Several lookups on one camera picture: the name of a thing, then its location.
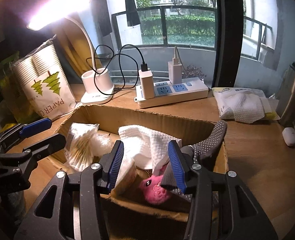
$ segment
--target black cable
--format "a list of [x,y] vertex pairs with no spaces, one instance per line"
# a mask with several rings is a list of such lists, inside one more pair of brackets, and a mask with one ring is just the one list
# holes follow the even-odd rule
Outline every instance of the black cable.
[[113,96],[112,96],[107,102],[105,102],[105,103],[103,103],[103,104],[100,104],[100,105],[105,105],[105,104],[107,104],[108,102],[110,102],[112,99],[113,99]]
[[121,53],[122,49],[123,49],[124,47],[126,47],[126,46],[131,46],[131,47],[137,49],[137,51],[140,53],[140,56],[141,56],[141,58],[142,58],[142,64],[145,64],[145,62],[144,62],[144,58],[143,58],[143,55],[142,55],[142,52],[141,52],[140,49],[139,49],[137,46],[135,46],[135,45],[132,45],[132,44],[125,44],[125,45],[123,45],[123,46],[121,47],[119,53]]
[[[132,47],[136,48],[136,49],[138,50],[138,52],[140,53],[140,56],[141,56],[141,58],[142,58],[142,64],[145,64],[145,63],[144,63],[143,55],[142,55],[141,51],[139,50],[139,48],[136,47],[136,46],[134,46],[134,45],[131,45],[131,44],[126,44],[126,45],[124,45],[124,46],[121,47],[120,52],[119,52],[118,54],[115,54],[114,51],[113,51],[113,49],[112,49],[111,47],[109,47],[109,46],[107,46],[107,45],[105,45],[105,44],[100,44],[100,45],[98,45],[98,46],[95,48],[94,53],[96,53],[98,47],[100,47],[100,46],[104,46],[104,47],[109,48],[109,49],[112,51],[112,54],[113,54],[113,55],[112,55],[111,58],[109,58],[109,62],[108,62],[108,64],[106,65],[106,67],[104,68],[104,70],[103,70],[102,72],[98,72],[98,71],[97,71],[97,67],[96,67],[96,61],[95,61],[95,59],[105,59],[105,60],[106,60],[107,58],[94,57],[94,67],[95,67],[95,69],[94,69],[94,68],[89,64],[89,62],[88,62],[88,60],[89,60],[89,59],[92,59],[92,58],[89,57],[89,58],[86,59],[86,63],[87,63],[87,65],[88,65],[88,66],[94,71],[94,85],[95,85],[95,87],[97,88],[97,90],[98,90],[100,93],[102,93],[103,95],[111,96],[111,95],[115,95],[116,93],[120,92],[121,90],[129,90],[129,89],[133,89],[133,88],[137,85],[137,82],[138,82],[138,63],[137,63],[137,61],[136,61],[134,58],[132,58],[131,56],[129,56],[129,55],[127,55],[127,54],[122,54],[122,53],[121,53],[121,50],[122,50],[125,46],[132,46]],[[121,55],[122,55],[122,56],[129,57],[130,59],[132,59],[132,60],[135,62],[135,64],[136,64],[136,68],[137,68],[137,78],[136,78],[136,82],[135,82],[134,86],[129,87],[129,88],[124,88],[126,82],[125,82],[125,77],[124,77],[124,74],[123,74],[123,71],[122,71],[122,67],[121,67]],[[120,72],[121,72],[121,75],[122,75],[122,78],[123,78],[123,86],[122,86],[121,88],[115,88],[115,89],[113,90],[113,93],[112,93],[112,94],[106,94],[106,93],[102,92],[102,91],[97,87],[97,84],[96,84],[96,82],[95,82],[95,77],[96,77],[96,74],[102,74],[102,73],[107,69],[107,67],[110,65],[110,63],[111,63],[111,61],[113,60],[113,58],[116,57],[116,56],[119,56],[118,61],[119,61]]]

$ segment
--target white charger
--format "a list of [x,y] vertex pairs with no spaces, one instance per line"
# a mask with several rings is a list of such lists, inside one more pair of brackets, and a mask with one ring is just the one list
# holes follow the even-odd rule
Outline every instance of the white charger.
[[144,99],[149,99],[155,97],[154,94],[154,83],[152,71],[146,67],[146,71],[141,69],[138,71],[138,75],[141,81],[142,93]]
[[168,62],[169,67],[169,80],[171,84],[182,84],[182,64],[179,59],[174,57],[172,61]]

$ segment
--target white towel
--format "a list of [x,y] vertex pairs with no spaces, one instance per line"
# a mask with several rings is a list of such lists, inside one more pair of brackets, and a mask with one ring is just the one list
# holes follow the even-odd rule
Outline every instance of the white towel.
[[124,156],[118,178],[123,177],[133,162],[141,169],[152,169],[158,176],[162,166],[169,162],[169,141],[176,140],[182,147],[181,139],[140,125],[122,126],[119,135],[124,143]]
[[264,117],[262,102],[255,94],[237,93],[226,98],[226,103],[232,109],[235,121],[253,123]]

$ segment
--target wooden desk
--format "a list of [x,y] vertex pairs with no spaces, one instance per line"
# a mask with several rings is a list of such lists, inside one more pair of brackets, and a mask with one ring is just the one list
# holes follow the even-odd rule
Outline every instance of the wooden desk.
[[[80,100],[85,91],[83,85],[71,87],[75,97]],[[138,109],[134,97],[134,90],[121,91],[107,105]],[[142,111],[196,120],[219,120],[217,104],[213,97]],[[65,116],[56,120],[52,129],[67,118],[68,116]],[[279,239],[282,239],[295,223],[295,148],[286,146],[282,130],[277,122],[243,124],[229,121],[225,136],[229,169],[236,171],[253,192],[273,223]],[[28,144],[41,138],[42,134],[36,135]],[[22,149],[25,144],[27,143],[21,143],[13,148],[12,152]],[[32,186],[25,194],[29,205],[57,170],[49,165],[47,159],[39,162],[39,167],[31,175]]]

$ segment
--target plastic bag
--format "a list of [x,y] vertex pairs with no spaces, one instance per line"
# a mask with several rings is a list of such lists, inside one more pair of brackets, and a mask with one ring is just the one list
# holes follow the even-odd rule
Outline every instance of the plastic bag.
[[95,156],[101,157],[111,152],[114,143],[108,135],[98,134],[98,127],[99,124],[72,123],[64,155],[67,163],[76,171],[90,166]]
[[212,91],[218,105],[219,117],[221,119],[234,119],[233,110],[228,104],[228,97],[245,92],[259,96],[264,109],[264,118],[262,118],[262,120],[280,119],[275,110],[271,108],[269,100],[262,90],[251,88],[212,88]]
[[47,40],[12,66],[34,110],[51,120],[68,114],[76,105],[57,57],[53,39]]

